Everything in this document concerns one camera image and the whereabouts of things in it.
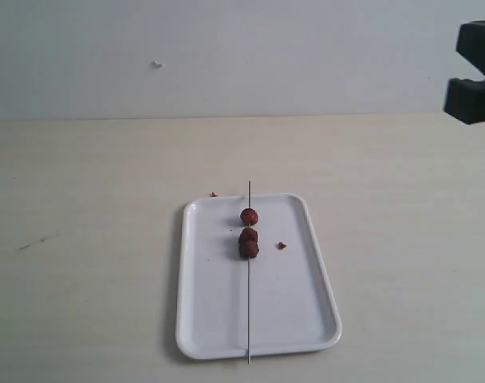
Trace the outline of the thin metal skewer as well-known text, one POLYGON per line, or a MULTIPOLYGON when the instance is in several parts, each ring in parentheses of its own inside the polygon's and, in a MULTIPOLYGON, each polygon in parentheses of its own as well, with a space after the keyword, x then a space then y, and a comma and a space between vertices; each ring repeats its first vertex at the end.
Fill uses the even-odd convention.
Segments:
MULTIPOLYGON (((248 190, 247 190, 247 199, 248 199, 248 209, 251 208, 251 180, 248 180, 248 190)), ((251 322, 250 322, 250 256, 247 257, 247 364, 251 364, 251 322)))

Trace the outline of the dark red fruit ball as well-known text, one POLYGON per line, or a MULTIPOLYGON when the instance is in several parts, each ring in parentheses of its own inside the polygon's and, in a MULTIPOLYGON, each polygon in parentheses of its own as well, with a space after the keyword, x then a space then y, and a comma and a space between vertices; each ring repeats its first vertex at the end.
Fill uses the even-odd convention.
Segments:
POLYGON ((244 227, 239 235, 239 243, 258 242, 258 232, 252 227, 244 227))
POLYGON ((242 259, 254 259, 258 253, 259 247, 256 241, 245 241, 239 244, 239 256, 242 259))
POLYGON ((240 213, 240 219, 244 226, 254 226, 258 222, 258 213, 253 208, 245 208, 240 213))

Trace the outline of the white rectangular plastic tray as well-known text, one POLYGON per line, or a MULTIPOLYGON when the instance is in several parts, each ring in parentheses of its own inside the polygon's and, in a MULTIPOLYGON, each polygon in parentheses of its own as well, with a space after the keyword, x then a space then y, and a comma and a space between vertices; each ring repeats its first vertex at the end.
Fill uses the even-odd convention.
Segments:
POLYGON ((247 197, 198 199, 183 210, 175 340, 195 360, 247 357, 244 227, 258 232, 250 261, 251 357, 328 349, 341 319, 306 202, 278 193, 251 197, 258 213, 244 226, 247 197), (279 250, 283 242, 287 247, 279 250))

